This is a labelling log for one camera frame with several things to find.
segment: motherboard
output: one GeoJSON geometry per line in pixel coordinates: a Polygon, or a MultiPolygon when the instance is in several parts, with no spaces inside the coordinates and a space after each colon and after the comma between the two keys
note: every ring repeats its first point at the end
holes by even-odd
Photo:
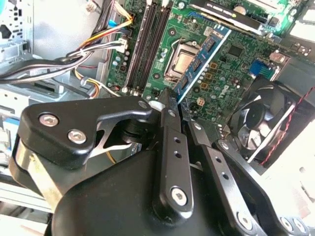
{"type": "Polygon", "coordinates": [[[112,53],[107,85],[148,101],[171,87],[189,99],[194,117],[226,123],[258,75],[276,80],[292,57],[311,63],[310,48],[281,45],[305,3],[126,0],[125,9],[134,16],[125,30],[128,50],[112,53]],[[226,37],[216,30],[221,28],[230,31],[226,37]],[[219,47],[204,56],[205,42],[220,36],[219,47]],[[200,61],[198,55],[210,60],[200,61]]]}

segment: cpu socket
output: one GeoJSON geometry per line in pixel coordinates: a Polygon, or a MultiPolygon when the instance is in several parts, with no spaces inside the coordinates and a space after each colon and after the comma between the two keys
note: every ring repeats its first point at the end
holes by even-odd
{"type": "Polygon", "coordinates": [[[173,51],[168,67],[166,69],[165,78],[169,81],[177,81],[186,71],[187,67],[197,54],[200,46],[193,46],[195,42],[179,43],[175,51],[173,51]]]}

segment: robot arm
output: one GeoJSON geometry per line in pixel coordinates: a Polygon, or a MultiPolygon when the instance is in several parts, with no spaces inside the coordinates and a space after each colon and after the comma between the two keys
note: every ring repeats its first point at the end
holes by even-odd
{"type": "Polygon", "coordinates": [[[274,209],[231,144],[209,141],[185,101],[166,89],[151,106],[119,97],[24,110],[10,170],[52,207],[51,235],[310,234],[274,209]],[[131,143],[142,151],[106,169],[104,153],[131,143]]]}

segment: cable bundle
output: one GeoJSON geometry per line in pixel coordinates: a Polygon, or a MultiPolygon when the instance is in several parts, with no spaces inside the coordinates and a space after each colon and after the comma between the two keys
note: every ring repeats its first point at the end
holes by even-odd
{"type": "MultiPolygon", "coordinates": [[[[122,42],[120,41],[102,43],[101,40],[110,34],[119,33],[118,31],[120,29],[130,25],[132,21],[133,21],[132,16],[128,14],[127,11],[122,6],[120,6],[118,2],[113,0],[107,6],[106,2],[104,1],[100,17],[98,19],[95,29],[93,30],[91,37],[84,41],[77,50],[68,53],[63,58],[58,58],[55,60],[32,59],[16,63],[8,71],[0,75],[0,84],[31,83],[39,80],[50,79],[62,75],[70,70],[76,70],[77,67],[86,62],[92,56],[94,51],[115,49],[117,47],[123,46],[122,42]],[[111,7],[120,16],[125,17],[126,21],[113,28],[106,29],[107,28],[106,22],[110,15],[109,12],[111,7]],[[48,72],[35,76],[13,78],[17,77],[18,74],[22,74],[31,70],[41,69],[46,69],[48,70],[48,72]]],[[[76,77],[78,79],[83,78],[83,76],[82,77],[81,76],[82,75],[80,74],[76,74],[76,77]]],[[[89,83],[94,84],[96,88],[96,93],[92,96],[92,98],[98,96],[100,87],[106,89],[106,91],[108,91],[109,93],[118,96],[118,94],[114,93],[112,90],[110,90],[108,87],[106,87],[99,81],[93,80],[91,78],[89,78],[87,81],[89,83]]]]}

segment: blue ram module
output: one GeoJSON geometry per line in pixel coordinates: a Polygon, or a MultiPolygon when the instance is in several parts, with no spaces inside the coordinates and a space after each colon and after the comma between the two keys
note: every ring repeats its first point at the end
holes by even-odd
{"type": "Polygon", "coordinates": [[[211,34],[204,41],[198,53],[174,88],[174,91],[177,93],[178,104],[181,103],[230,33],[230,29],[215,25],[211,34]]]}

